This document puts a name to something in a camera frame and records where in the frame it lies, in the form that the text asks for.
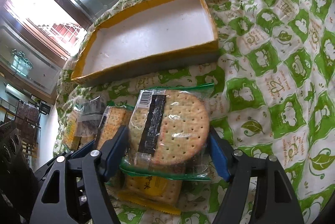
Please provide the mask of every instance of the yellow package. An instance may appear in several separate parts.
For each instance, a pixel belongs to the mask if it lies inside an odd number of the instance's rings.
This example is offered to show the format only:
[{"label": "yellow package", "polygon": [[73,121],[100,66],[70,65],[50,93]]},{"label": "yellow package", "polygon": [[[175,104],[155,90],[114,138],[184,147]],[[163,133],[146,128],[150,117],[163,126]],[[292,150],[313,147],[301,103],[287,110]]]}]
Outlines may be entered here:
[{"label": "yellow package", "polygon": [[63,142],[69,148],[69,150],[77,150],[79,147],[80,136],[75,136],[77,131],[77,118],[80,112],[74,109],[69,116],[67,126],[65,129]]},{"label": "yellow package", "polygon": [[96,139],[97,149],[100,149],[105,141],[112,139],[121,125],[128,125],[131,114],[132,112],[126,106],[107,106],[103,113],[103,117],[106,118],[103,129]]},{"label": "yellow package", "polygon": [[126,176],[124,190],[119,191],[118,198],[162,211],[180,215],[181,210],[175,207],[181,180],[168,180],[162,177],[131,177]]}]

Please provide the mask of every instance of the barcode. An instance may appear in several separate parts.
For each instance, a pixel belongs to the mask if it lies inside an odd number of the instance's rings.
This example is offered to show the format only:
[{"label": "barcode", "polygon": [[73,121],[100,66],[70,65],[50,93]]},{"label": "barcode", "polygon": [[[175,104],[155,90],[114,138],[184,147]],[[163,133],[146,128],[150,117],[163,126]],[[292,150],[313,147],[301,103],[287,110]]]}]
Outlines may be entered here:
[{"label": "barcode", "polygon": [[138,102],[139,108],[149,108],[152,98],[152,92],[151,91],[143,91],[140,96],[140,100]]}]

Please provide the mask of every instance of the round cracker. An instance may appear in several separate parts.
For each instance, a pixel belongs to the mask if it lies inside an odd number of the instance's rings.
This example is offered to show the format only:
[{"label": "round cracker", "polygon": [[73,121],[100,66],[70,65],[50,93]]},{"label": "round cracker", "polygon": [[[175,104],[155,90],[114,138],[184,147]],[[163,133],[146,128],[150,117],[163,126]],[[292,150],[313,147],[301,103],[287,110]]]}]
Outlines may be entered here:
[{"label": "round cracker", "polygon": [[[195,95],[179,90],[166,90],[165,95],[160,135],[151,164],[166,166],[183,163],[201,151],[209,132],[209,117]],[[130,119],[130,144],[135,151],[138,151],[147,115],[148,109],[136,108]]]}]

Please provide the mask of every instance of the blue gripper pad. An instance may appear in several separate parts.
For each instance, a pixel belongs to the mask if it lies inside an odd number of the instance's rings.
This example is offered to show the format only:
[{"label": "blue gripper pad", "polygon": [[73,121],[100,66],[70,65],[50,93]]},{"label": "blue gripper pad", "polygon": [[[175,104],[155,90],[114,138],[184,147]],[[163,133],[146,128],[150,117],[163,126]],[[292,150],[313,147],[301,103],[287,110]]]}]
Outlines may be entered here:
[{"label": "blue gripper pad", "polygon": [[229,173],[227,168],[227,158],[225,157],[223,151],[220,149],[219,144],[211,135],[209,136],[209,142],[210,155],[213,160],[217,174],[222,177],[226,182],[228,182],[231,174]]}]

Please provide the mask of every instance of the black label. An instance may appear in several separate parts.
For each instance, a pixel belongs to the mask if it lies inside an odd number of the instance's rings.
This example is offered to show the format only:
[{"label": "black label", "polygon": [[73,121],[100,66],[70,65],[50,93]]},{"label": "black label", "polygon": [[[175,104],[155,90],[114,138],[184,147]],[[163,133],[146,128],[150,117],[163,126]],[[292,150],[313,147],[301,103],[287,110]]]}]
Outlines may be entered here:
[{"label": "black label", "polygon": [[160,135],[160,124],[164,112],[166,95],[153,95],[149,107],[148,117],[142,132],[138,152],[155,154],[158,136]]}]

